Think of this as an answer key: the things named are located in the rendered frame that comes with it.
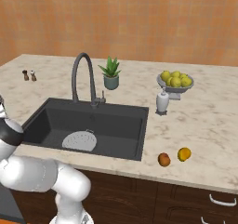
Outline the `yellow orange mango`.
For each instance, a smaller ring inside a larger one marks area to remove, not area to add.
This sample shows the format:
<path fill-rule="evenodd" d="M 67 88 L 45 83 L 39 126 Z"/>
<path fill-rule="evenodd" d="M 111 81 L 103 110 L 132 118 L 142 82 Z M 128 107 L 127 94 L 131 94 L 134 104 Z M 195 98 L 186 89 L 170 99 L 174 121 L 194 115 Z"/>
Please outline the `yellow orange mango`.
<path fill-rule="evenodd" d="M 185 162 L 187 159 L 189 159 L 192 155 L 192 152 L 189 148 L 181 148 L 178 151 L 178 159 L 181 162 Z"/>

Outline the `white soap dispenser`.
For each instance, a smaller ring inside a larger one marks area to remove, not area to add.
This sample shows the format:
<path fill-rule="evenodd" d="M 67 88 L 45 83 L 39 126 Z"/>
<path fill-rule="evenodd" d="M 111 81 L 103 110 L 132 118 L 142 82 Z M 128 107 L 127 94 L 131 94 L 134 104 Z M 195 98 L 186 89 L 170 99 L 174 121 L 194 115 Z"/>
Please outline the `white soap dispenser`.
<path fill-rule="evenodd" d="M 156 97 L 156 112 L 158 114 L 166 114 L 168 103 L 169 95 L 165 92 L 165 88 L 163 88 Z"/>

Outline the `grey fruit bowl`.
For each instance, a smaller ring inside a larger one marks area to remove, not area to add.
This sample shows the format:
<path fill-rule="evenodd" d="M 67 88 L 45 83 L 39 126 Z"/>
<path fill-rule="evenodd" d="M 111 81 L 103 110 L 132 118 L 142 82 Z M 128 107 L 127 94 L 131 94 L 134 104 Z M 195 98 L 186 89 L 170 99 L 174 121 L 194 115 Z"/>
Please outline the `grey fruit bowl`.
<path fill-rule="evenodd" d="M 161 79 L 160 75 L 157 75 L 156 81 L 157 81 L 157 83 L 158 83 L 158 85 L 160 87 L 164 87 L 165 88 L 165 92 L 169 95 L 170 99 L 180 100 L 180 95 L 182 93 L 185 93 L 188 89 L 192 88 L 193 85 L 194 85 L 193 78 L 191 76 L 189 76 L 189 78 L 192 80 L 192 84 L 190 86 L 186 86 L 186 87 L 171 87 L 171 86 L 167 86 L 165 84 L 165 82 Z"/>

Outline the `grey metal colander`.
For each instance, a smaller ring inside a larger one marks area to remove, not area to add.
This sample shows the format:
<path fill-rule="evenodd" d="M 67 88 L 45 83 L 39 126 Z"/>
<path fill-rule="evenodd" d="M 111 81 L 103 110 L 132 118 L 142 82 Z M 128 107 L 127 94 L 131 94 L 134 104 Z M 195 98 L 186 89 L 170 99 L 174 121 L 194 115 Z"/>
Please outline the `grey metal colander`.
<path fill-rule="evenodd" d="M 62 141 L 63 148 L 86 152 L 92 152 L 96 145 L 97 138 L 88 130 L 73 132 Z"/>

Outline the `dark grey arched faucet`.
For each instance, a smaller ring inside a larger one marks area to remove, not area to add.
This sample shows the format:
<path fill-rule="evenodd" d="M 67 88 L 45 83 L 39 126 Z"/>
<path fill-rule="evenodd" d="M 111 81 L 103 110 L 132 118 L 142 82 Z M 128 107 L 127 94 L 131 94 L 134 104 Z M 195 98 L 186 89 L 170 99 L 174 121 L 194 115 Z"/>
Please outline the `dark grey arched faucet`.
<path fill-rule="evenodd" d="M 77 103 L 79 101 L 79 94 L 77 88 L 85 81 L 87 81 L 89 84 L 90 106 L 93 109 L 96 109 L 101 103 L 105 103 L 106 99 L 104 96 L 99 98 L 96 94 L 96 86 L 92 62 L 87 53 L 83 52 L 76 57 L 73 63 L 73 70 L 72 70 L 73 102 Z"/>

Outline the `dark grey sink basin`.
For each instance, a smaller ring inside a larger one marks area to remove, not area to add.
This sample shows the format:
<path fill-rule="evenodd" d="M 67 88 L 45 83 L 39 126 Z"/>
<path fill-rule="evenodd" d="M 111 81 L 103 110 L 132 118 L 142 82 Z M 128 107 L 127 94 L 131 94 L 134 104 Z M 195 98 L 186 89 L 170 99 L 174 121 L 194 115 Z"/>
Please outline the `dark grey sink basin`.
<path fill-rule="evenodd" d="M 71 133 L 89 131 L 97 139 L 93 154 L 139 161 L 148 114 L 147 107 L 105 103 L 94 109 L 88 101 L 49 98 L 22 125 L 23 142 L 60 150 Z"/>

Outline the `dark wood drawer front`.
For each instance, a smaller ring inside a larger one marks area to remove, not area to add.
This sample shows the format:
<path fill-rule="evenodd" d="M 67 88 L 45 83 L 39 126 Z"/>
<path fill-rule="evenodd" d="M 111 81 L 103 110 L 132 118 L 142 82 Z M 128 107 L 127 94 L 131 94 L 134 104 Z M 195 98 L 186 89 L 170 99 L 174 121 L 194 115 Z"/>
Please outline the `dark wood drawer front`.
<path fill-rule="evenodd" d="M 202 224 L 201 217 L 238 224 L 238 194 L 158 184 L 153 224 Z"/>

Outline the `green plant in grey pot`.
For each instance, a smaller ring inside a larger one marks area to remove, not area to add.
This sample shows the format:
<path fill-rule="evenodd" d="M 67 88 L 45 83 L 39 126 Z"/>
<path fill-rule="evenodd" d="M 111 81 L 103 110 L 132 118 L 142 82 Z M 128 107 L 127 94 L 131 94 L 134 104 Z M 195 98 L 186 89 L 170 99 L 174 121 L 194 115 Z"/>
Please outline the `green plant in grey pot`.
<path fill-rule="evenodd" d="M 114 90 L 119 86 L 119 64 L 117 59 L 108 57 L 106 67 L 99 66 L 103 71 L 104 86 L 109 90 Z"/>

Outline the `brown kiwi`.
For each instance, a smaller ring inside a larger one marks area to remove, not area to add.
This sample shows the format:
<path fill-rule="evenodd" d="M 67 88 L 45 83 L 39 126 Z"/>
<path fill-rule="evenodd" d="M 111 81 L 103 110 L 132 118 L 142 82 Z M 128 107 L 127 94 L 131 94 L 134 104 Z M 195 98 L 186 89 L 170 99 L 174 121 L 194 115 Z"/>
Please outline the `brown kiwi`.
<path fill-rule="evenodd" d="M 170 165 L 170 158 L 167 153 L 162 152 L 158 155 L 158 163 L 160 166 L 166 167 Z"/>

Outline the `dark wood cupboard door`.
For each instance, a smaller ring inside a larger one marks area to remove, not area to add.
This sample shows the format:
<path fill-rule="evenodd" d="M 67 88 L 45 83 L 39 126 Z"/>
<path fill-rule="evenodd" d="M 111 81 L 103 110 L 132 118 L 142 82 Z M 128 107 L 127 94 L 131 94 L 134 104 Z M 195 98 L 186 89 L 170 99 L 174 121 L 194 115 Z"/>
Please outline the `dark wood cupboard door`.
<path fill-rule="evenodd" d="M 157 183 L 82 170 L 91 181 L 84 200 L 95 224 L 152 224 Z"/>

